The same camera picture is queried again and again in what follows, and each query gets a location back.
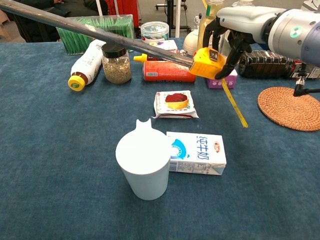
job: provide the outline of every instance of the white paper cup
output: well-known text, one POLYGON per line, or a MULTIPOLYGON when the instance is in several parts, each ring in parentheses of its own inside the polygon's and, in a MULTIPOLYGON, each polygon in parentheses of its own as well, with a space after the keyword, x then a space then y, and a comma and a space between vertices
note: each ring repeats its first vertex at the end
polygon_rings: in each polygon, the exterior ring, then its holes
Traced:
POLYGON ((155 200, 168 186, 171 143, 147 122, 136 121, 135 130, 119 141, 115 157, 134 194, 155 200))

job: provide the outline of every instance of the black jar lid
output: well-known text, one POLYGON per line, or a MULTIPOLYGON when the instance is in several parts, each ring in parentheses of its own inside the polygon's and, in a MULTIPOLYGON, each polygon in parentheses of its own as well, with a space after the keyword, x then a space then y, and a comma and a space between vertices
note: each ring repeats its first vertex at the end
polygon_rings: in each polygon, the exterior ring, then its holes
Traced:
POLYGON ((115 59, 115 58, 122 57, 127 52, 127 50, 123 46, 113 44, 110 42, 105 43, 101 47, 101 49, 102 49, 103 56, 105 56, 108 59, 115 59))

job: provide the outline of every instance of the measuring tape blade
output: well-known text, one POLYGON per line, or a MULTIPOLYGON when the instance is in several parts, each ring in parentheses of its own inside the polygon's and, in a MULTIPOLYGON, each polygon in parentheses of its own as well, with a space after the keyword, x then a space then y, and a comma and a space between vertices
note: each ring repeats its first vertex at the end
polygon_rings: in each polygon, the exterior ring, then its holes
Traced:
POLYGON ((240 109, 238 108, 236 101, 232 97, 232 94, 231 94, 231 92, 230 92, 230 90, 229 90, 229 88, 227 86, 226 80, 223 78, 221 80, 221 83, 222 83, 222 87, 223 87, 223 90, 224 90, 226 96, 228 97, 230 103, 232 104, 236 114, 238 115, 238 117, 239 117, 239 119, 240 119, 240 121, 242 123, 242 126, 244 128, 247 128, 248 127, 248 123, 247 123, 246 119, 244 118, 244 116, 242 115, 240 109))

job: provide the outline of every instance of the cup handle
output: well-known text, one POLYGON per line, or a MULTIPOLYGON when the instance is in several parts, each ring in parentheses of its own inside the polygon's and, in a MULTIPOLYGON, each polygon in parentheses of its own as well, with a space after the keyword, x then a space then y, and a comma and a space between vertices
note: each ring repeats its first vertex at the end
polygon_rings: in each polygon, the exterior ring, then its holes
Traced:
POLYGON ((136 120, 135 130, 146 131, 151 129, 152 129, 152 126, 151 126, 150 118, 148 119, 148 121, 145 121, 145 122, 139 121, 139 119, 136 120))

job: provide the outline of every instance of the woven coaster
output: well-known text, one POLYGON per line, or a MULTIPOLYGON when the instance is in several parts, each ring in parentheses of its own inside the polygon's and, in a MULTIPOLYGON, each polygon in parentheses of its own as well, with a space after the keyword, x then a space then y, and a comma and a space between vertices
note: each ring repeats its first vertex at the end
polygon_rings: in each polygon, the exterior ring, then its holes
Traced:
POLYGON ((320 130, 320 101, 310 95, 294 96, 289 87, 270 87, 257 99, 261 112, 269 119, 294 130, 320 130))

